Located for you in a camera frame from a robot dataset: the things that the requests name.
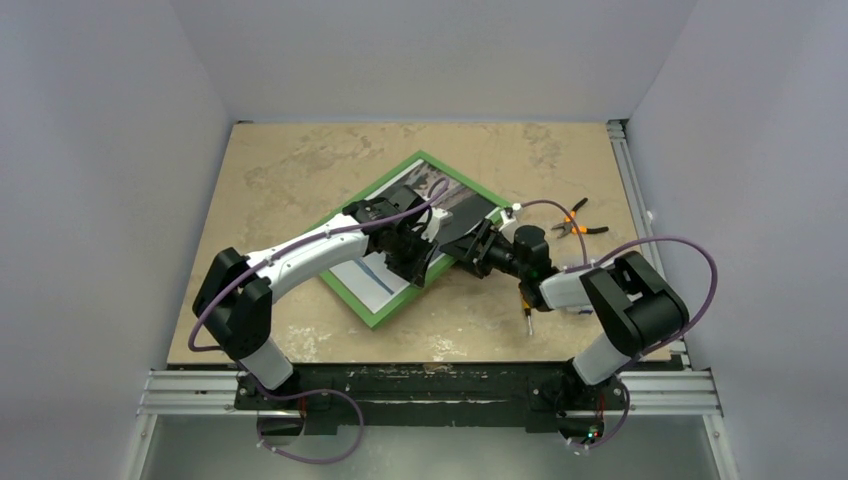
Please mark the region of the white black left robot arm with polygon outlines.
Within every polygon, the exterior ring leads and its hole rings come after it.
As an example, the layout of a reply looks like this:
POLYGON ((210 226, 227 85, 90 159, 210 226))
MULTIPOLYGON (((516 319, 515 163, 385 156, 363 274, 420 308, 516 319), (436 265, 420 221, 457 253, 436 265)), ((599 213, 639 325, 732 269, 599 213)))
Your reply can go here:
POLYGON ((200 351, 196 337, 207 328, 215 349, 253 375, 264 401, 275 409, 289 407, 297 399, 298 382, 271 337, 274 303, 332 267, 371 253, 383 254, 394 275, 424 287, 440 227, 432 204, 447 189, 444 178, 426 197, 402 185, 382 197, 352 202, 324 225, 281 245, 250 255, 234 248, 220 251, 192 304, 197 324, 190 350, 200 351))

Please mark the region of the yellow handled screwdriver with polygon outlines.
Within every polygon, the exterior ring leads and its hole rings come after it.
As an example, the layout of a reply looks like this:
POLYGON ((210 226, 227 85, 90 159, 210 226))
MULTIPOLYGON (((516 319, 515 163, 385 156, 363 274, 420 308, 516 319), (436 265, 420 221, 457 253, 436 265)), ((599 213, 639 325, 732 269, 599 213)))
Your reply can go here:
POLYGON ((534 327, 533 327, 533 310, 532 307, 527 303, 526 300, 522 301, 522 313, 526 321, 526 329, 527 335, 534 335, 534 327))

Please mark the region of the green wooden picture frame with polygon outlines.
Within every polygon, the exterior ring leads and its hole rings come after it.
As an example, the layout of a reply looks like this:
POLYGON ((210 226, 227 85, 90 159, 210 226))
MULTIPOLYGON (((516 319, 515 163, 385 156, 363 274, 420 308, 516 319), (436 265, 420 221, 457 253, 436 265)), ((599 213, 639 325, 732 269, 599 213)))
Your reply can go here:
MULTIPOLYGON (((435 237, 439 245, 468 233, 485 218, 498 222, 499 211, 510 205, 503 197, 424 151, 389 169, 353 199, 371 199, 401 184, 426 196, 440 178, 447 179, 448 191, 434 206, 450 212, 451 217, 435 237)), ((372 253, 320 274, 320 279, 372 329, 423 292, 390 272, 384 261, 384 254, 372 253)))

